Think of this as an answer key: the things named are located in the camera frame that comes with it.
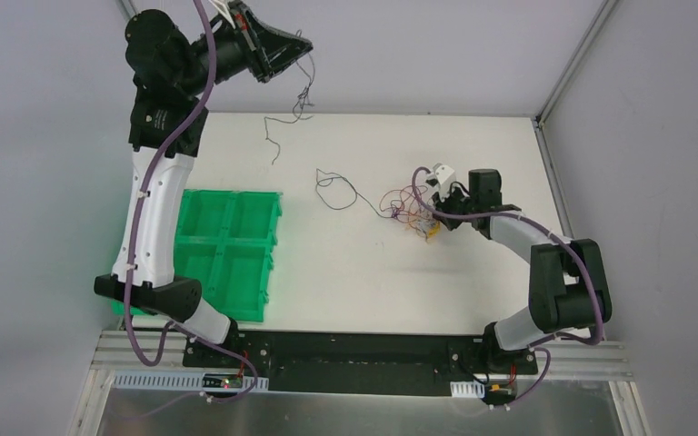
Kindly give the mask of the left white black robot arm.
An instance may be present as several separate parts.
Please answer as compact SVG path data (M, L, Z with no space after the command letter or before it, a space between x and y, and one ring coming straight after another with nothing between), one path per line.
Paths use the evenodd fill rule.
M219 367L234 365L241 343L234 321L204 298L201 283L176 274L175 237L184 189L199 152L217 84L242 72L268 83L313 51L302 35L260 20L243 1L220 1L215 16L195 3L202 33L190 41L159 9L132 16L125 27L125 60L135 100L128 142L132 187L127 226L110 272L95 278L95 294L169 319L205 342Z

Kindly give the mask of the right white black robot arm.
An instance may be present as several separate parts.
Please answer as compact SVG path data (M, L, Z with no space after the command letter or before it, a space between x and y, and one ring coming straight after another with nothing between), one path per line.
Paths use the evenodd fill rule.
M603 257L590 239L555 234L505 203L502 177L494 169L475 169L468 183L438 163L426 176L434 188L433 216L448 230L463 223L499 243L529 266L527 304L484 328L477 361L489 372L508 372L530 356L534 345L565 338L596 345L612 316Z

